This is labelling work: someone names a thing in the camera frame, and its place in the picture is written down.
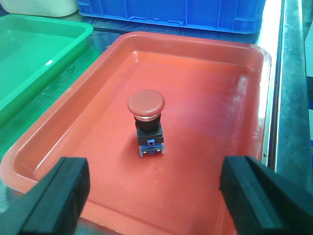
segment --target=white container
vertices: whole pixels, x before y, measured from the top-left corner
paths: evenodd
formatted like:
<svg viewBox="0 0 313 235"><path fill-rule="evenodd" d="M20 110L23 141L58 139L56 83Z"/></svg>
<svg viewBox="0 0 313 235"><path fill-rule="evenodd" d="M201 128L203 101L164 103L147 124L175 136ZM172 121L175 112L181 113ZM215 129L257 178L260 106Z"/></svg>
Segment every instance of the white container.
<svg viewBox="0 0 313 235"><path fill-rule="evenodd" d="M62 17L78 10L77 0L0 0L10 13Z"/></svg>

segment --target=orange plastic tray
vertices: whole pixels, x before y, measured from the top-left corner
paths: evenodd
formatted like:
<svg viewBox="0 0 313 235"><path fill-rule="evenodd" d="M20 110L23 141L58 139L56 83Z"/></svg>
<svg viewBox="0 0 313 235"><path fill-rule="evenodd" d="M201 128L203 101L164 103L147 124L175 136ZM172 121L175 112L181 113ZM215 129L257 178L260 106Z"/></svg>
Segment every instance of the orange plastic tray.
<svg viewBox="0 0 313 235"><path fill-rule="evenodd" d="M0 175L27 192L61 156L86 157L82 217L126 235L233 235L222 162L261 158L269 65L254 45L123 35L6 153ZM164 155L139 156L127 102L141 89L166 100Z"/></svg>

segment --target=tray rim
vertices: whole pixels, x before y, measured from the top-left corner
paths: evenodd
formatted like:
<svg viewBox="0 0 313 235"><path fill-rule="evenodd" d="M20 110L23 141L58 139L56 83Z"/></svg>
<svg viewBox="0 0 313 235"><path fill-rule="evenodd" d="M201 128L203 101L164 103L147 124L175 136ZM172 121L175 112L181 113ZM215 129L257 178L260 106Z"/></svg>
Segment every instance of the tray rim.
<svg viewBox="0 0 313 235"><path fill-rule="evenodd" d="M19 14L9 14L6 16L2 16L0 18L1 21L5 21L7 19L23 19L28 21L41 21L41 22L49 22L49 23L57 23L63 25L72 25L75 27L83 27L85 31L81 33L78 37L76 37L69 45L63 48L61 51L57 52L52 58L52 63L49 66L41 66L38 70L28 76L20 85L14 88L8 95L6 95L3 99L0 100L0 113L10 106L10 104L17 99L23 92L31 87L31 85L40 79L46 72L54 67L54 65L62 60L66 55L68 55L73 49L75 49L80 43L82 43L93 31L92 25L88 23L78 23L72 21L65 21L60 19L52 19L45 18L39 16L30 16L30 15L19 15Z"/></svg>
<svg viewBox="0 0 313 235"><path fill-rule="evenodd" d="M262 65L262 72L261 72L261 78L260 81L264 80L267 81L267 88L269 83L269 74L270 74L270 66L271 66L271 57L269 53L264 50L263 48L252 45L252 44L243 44L243 43L235 43L235 42L226 42L226 41L220 41L220 40L210 40L210 39L201 39L201 38L193 38L193 37L185 37L185 36L177 36L177 35L167 35L167 34L160 34L160 33L151 33L151 32L131 32L124 34L120 36L107 50L105 53L103 53L71 86L70 88L65 91L55 102L54 104L15 142L15 144L5 153L2 163L0 164L0 177L1 180L7 184L10 188L13 188L15 190L21 191L23 193L26 193L32 186L36 184L36 181L25 178L22 175L19 175L17 172L14 171L14 160L18 152L23 148L25 144L28 143L28 141L31 140L33 135L36 134L37 131L39 131L49 120L51 117L58 112L58 110L62 107L63 104L65 104L72 96L72 94L75 94L89 79L89 77L92 76L92 74L97 71L101 66L103 66L103 61L109 59L111 56L111 53L123 43L123 41L128 37L133 36L144 36L144 37L150 37L150 36L156 36L158 39L171 39L171 40L180 40L180 41L188 41L188 42L195 42L195 43L205 43L205 44L214 44L214 45L221 45L221 46L227 46L227 47L239 47L242 49L252 49L257 50L262 53L263 55L263 65ZM109 224L103 224L101 221L96 219L96 214L103 214L106 213L106 217L110 216L117 216L118 212L111 210L109 208L103 208L101 205L96 204L93 201L87 200L86 202L87 209L84 209L82 212L82 217L86 218L94 223L100 224L102 226L112 228L112 225L114 224L117 227L119 227L121 230L118 232L126 233L127 231L123 231L123 226L119 226L116 222L114 222L112 219L109 219ZM86 216L88 213L87 211L92 211L95 215L92 216ZM134 220L133 218L128 218L127 221L135 221L136 228L145 227L147 229L150 229L150 234L172 234L169 231L165 231L162 228L152 228L151 226L142 223L141 221Z"/></svg>

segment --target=blue plastic crate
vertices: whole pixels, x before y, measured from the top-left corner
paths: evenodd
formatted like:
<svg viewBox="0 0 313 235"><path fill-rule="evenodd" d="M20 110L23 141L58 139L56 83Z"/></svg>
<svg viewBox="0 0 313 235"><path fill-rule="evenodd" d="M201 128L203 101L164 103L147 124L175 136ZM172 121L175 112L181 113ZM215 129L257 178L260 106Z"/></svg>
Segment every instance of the blue plastic crate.
<svg viewBox="0 0 313 235"><path fill-rule="evenodd" d="M78 0L80 14L234 33L261 29L265 0Z"/></svg>

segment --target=green plastic bin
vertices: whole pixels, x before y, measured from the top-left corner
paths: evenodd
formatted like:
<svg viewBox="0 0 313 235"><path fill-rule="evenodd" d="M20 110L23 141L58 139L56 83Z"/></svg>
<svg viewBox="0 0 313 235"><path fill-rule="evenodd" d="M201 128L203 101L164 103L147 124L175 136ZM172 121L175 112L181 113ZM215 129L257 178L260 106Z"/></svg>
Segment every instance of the green plastic bin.
<svg viewBox="0 0 313 235"><path fill-rule="evenodd" d="M0 17L0 127L82 52L92 30L87 23Z"/></svg>

